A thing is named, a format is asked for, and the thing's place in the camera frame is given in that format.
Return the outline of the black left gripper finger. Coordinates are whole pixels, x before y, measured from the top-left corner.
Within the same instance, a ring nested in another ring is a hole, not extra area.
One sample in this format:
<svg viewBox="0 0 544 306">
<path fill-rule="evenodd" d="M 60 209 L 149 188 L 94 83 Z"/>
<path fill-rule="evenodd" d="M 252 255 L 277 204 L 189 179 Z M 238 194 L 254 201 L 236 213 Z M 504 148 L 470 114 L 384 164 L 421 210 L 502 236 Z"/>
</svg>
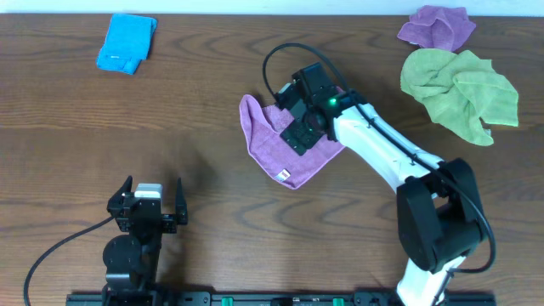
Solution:
<svg viewBox="0 0 544 306">
<path fill-rule="evenodd" d="M 183 191 L 181 178 L 177 179 L 174 204 L 175 204 L 175 213 L 177 215 L 186 214 L 186 200 L 184 198 L 184 191 Z"/>
<path fill-rule="evenodd" d="M 114 193 L 114 195 L 109 199 L 110 205 L 121 205 L 124 200 L 124 194 L 130 193 L 132 190 L 133 177 L 128 176 L 124 181 L 122 186 Z"/>
</svg>

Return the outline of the purple microfiber cloth with label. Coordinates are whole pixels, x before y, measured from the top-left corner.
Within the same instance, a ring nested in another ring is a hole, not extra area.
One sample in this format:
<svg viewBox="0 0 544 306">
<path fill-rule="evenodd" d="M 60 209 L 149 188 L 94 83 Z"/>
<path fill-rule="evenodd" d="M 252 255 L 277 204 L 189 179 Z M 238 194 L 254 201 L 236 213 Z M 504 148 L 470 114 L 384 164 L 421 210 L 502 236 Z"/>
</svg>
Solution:
<svg viewBox="0 0 544 306">
<path fill-rule="evenodd" d="M 344 146 L 323 136 L 299 156 L 282 138 L 293 122 L 288 110 L 274 105 L 262 107 L 250 94 L 239 104 L 241 129 L 249 156 L 276 182 L 296 190 L 314 177 Z"/>
</svg>

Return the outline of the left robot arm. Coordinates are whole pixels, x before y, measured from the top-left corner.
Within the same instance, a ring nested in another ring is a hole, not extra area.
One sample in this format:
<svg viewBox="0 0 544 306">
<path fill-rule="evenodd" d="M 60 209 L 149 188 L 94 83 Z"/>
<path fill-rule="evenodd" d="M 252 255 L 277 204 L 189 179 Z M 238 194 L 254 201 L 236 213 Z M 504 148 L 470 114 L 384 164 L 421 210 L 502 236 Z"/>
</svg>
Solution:
<svg viewBox="0 0 544 306">
<path fill-rule="evenodd" d="M 176 294 L 156 282 L 162 236 L 188 223 L 182 182 L 176 182 L 174 212 L 162 212 L 162 185 L 138 184 L 127 177 L 107 202 L 121 235 L 103 251 L 106 286 L 103 305 L 175 305 Z"/>
</svg>

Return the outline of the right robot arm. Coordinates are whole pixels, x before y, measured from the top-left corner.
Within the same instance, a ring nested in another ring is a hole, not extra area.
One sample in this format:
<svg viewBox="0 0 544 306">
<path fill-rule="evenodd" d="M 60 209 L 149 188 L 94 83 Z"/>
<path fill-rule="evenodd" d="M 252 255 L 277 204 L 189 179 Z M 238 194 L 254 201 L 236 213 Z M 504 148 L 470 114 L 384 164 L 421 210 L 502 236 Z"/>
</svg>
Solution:
<svg viewBox="0 0 544 306">
<path fill-rule="evenodd" d="M 274 97 L 294 117 L 280 136 L 299 156 L 320 140 L 338 142 L 395 192 L 399 241 L 409 258 L 396 287 L 399 305 L 488 302 L 446 291 L 490 232 L 473 171 L 464 160 L 444 161 L 414 145 L 357 91 L 339 89 L 319 63 L 294 73 Z"/>
</svg>

